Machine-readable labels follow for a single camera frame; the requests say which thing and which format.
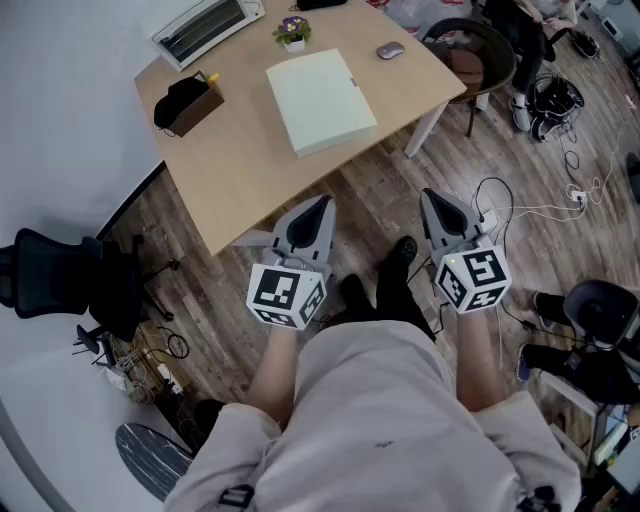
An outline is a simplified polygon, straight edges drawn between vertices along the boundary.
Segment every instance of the laminate floor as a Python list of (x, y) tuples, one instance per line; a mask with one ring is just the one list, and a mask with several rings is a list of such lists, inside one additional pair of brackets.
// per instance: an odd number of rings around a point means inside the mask
[[(606, 181), (606, 190), (593, 192), (595, 201), (577, 220), (570, 219), (579, 212), (542, 208), (511, 223), (506, 243), (514, 282), (505, 304), (517, 317), (534, 322), (530, 311), (532, 290), (565, 293), (587, 278), (640, 285), (640, 210), (633, 203), (625, 167), (626, 154), (640, 151), (640, 116), (629, 110), (625, 95), (638, 104), (640, 98), (613, 43), (595, 25), (581, 20), (583, 23), (600, 42), (602, 60), (579, 57), (565, 37), (555, 46), (556, 63), (546, 68), (571, 80), (586, 100), (575, 123), (577, 142), (570, 142), (567, 136), (562, 139), (564, 148), (575, 151), (580, 159), (580, 168), (572, 173), (582, 187), (591, 187), (597, 178), (600, 184)], [(332, 253), (335, 274), (340, 279), (358, 273), (373, 298), (374, 265), (400, 236), (411, 234), (418, 240), (414, 268), (430, 253), (418, 206), (419, 193), (425, 187), (453, 193), (469, 202), (483, 178), (497, 176), (509, 184), (517, 206), (575, 207), (565, 196), (570, 180), (559, 141), (554, 138), (537, 143), (528, 134), (514, 133), (508, 101), (506, 90), (493, 94), (487, 111), (477, 115), (471, 138), (465, 137), (469, 107), (449, 106), (412, 159), (406, 158), (402, 149), (414, 126), (399, 131), (284, 205), (262, 227), (272, 226), (284, 211), (303, 199), (331, 194), (337, 202)], [(616, 147), (618, 151), (610, 159)], [(610, 165), (611, 174), (606, 180)], [(509, 196), (502, 184), (485, 183), (479, 206), (483, 211), (501, 208), (498, 211), (504, 221)], [(516, 210), (516, 215), (523, 211)], [(146, 237), (142, 247), (144, 266), (151, 268), (169, 258), (182, 262), (178, 272), (159, 276), (148, 288), (176, 315), (171, 327), (191, 346), (190, 356), (179, 364), (191, 377), (194, 388), (223, 401), (241, 399), (268, 332), (244, 305), (251, 266), (259, 261), (259, 252), (228, 248), (212, 257), (167, 171), (118, 220), (111, 236), (128, 248), (134, 233)], [(443, 301), (434, 296), (425, 271), (417, 274), (411, 289), (434, 326)], [(154, 312), (150, 314), (159, 323)], [(529, 389), (549, 419), (554, 419), (558, 411), (553, 404), (557, 401), (550, 399), (537, 379), (527, 385), (518, 383), (514, 365), (518, 347), (524, 342), (568, 347), (567, 340), (529, 334), (500, 310), (489, 310), (487, 315), (494, 351), (501, 360), (509, 390)], [(455, 313), (445, 309), (443, 323), (437, 346), (455, 371)], [(315, 333), (313, 327), (305, 333), (307, 339)]]

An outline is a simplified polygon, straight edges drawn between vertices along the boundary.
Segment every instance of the wooden table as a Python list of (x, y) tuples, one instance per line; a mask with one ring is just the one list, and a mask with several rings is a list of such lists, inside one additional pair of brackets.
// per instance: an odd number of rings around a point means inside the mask
[[(267, 15), (211, 49), (182, 73), (158, 58), (136, 86), (158, 150), (211, 254), (231, 244), (289, 199), (359, 153), (422, 117), (405, 152), (413, 156), (448, 101), (465, 86), (419, 41), (364, 0), (301, 13), (312, 28), (303, 54), (338, 48), (378, 121), (375, 134), (297, 158), (266, 69), (297, 55), (271, 32), (291, 2), (264, 0)], [(376, 48), (398, 41), (390, 61)], [(225, 103), (184, 138), (153, 125), (153, 109), (172, 83), (202, 70), (220, 73)]]

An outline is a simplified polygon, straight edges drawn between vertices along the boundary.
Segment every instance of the jeans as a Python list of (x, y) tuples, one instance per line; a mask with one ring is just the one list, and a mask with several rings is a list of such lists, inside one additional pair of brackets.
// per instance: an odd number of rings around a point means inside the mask
[(378, 308), (375, 309), (366, 295), (362, 294), (356, 302), (347, 303), (347, 309), (333, 316), (324, 328), (350, 322), (398, 320), (415, 325), (435, 341), (436, 337), (407, 285), (408, 275), (409, 268), (406, 265), (387, 258), (380, 265), (378, 275)]
[(491, 24), (515, 51), (522, 51), (522, 61), (518, 64), (512, 84), (516, 91), (527, 94), (551, 45), (542, 25), (534, 23), (531, 16), (514, 1), (502, 1), (499, 5), (491, 15)]
[[(564, 314), (564, 297), (539, 293), (536, 298), (537, 313), (548, 320), (571, 325)], [(633, 382), (618, 350), (581, 352), (575, 370), (569, 367), (569, 350), (526, 345), (522, 349), (524, 363), (529, 368), (539, 368), (563, 377), (595, 402), (606, 404), (634, 404), (640, 402), (640, 389)]]

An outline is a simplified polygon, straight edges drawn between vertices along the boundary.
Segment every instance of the white shirt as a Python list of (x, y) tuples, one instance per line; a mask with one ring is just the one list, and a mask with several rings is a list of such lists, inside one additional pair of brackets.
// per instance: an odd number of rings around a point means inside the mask
[(225, 406), (165, 511), (215, 510), (245, 482), (269, 512), (514, 512), (547, 485), (570, 512), (580, 497), (578, 468), (528, 393), (470, 414), (431, 340), (395, 321), (313, 338), (284, 432), (253, 407)]

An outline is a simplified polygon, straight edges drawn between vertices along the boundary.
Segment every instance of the chair leg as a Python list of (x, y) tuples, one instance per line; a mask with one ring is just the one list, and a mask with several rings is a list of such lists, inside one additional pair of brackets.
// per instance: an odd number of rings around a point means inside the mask
[(158, 313), (160, 313), (165, 322), (171, 322), (173, 320), (173, 313), (170, 313), (169, 311), (166, 311), (164, 308), (162, 308), (144, 288), (142, 289), (142, 300), (149, 304)]
[(474, 96), (471, 100), (471, 119), (469, 119), (469, 129), (467, 130), (467, 137), (471, 137), (471, 131), (473, 130), (473, 122), (476, 119), (476, 100), (477, 96)]
[(178, 260), (169, 260), (167, 262), (167, 264), (164, 267), (162, 267), (160, 270), (156, 270), (155, 272), (147, 272), (146, 274), (142, 274), (142, 282), (146, 283), (147, 281), (150, 281), (151, 279), (156, 277), (158, 274), (164, 272), (168, 268), (170, 268), (171, 270), (173, 270), (175, 272), (176, 270), (178, 270), (180, 268), (180, 262)]

